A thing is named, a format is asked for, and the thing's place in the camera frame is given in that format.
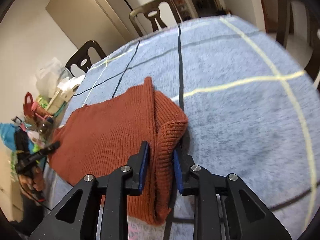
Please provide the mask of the dark jacket sleeve forearm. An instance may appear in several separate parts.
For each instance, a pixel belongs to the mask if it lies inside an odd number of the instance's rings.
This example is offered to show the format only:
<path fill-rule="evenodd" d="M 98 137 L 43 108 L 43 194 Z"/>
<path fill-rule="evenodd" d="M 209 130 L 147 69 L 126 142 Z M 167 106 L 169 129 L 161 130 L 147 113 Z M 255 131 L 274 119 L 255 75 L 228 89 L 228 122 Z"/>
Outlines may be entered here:
<path fill-rule="evenodd" d="M 10 224 L 17 232 L 29 237 L 43 221 L 46 209 L 41 205 L 38 206 L 37 202 L 28 198 L 23 193 L 21 193 L 21 197 L 23 206 L 22 220 L 20 222 L 13 220 L 10 221 Z"/>

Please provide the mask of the person's left hand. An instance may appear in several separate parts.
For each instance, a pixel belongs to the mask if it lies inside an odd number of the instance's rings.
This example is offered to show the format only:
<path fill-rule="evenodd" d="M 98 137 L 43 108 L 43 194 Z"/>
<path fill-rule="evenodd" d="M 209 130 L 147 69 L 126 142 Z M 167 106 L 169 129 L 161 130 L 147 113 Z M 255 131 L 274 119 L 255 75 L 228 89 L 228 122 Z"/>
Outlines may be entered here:
<path fill-rule="evenodd" d="M 34 168 L 34 178 L 30 179 L 24 175 L 18 175 L 20 182 L 20 189 L 22 193 L 31 200 L 38 200 L 44 202 L 44 196 L 42 191 L 44 190 L 44 178 L 43 172 L 40 167 Z"/>

